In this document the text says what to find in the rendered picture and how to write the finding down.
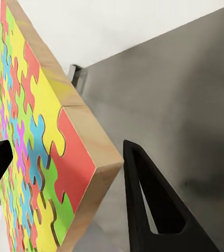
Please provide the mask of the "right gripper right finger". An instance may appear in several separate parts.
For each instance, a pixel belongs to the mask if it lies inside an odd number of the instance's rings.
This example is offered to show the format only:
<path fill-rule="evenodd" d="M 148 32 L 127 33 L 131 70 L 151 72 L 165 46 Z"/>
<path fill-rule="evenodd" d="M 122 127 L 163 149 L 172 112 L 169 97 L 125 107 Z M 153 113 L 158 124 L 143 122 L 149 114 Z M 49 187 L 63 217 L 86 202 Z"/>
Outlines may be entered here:
<path fill-rule="evenodd" d="M 123 141 L 130 252 L 220 252 L 137 143 Z M 143 189 L 158 234 L 150 230 Z"/>

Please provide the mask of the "jigsaw puzzle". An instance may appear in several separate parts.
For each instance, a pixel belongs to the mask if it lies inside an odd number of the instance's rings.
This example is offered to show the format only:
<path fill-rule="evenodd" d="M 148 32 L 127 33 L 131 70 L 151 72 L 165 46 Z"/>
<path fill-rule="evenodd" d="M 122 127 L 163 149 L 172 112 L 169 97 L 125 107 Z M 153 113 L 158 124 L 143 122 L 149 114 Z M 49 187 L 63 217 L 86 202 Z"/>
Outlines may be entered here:
<path fill-rule="evenodd" d="M 17 0 L 1 0 L 0 180 L 10 252 L 72 252 L 123 157 Z"/>

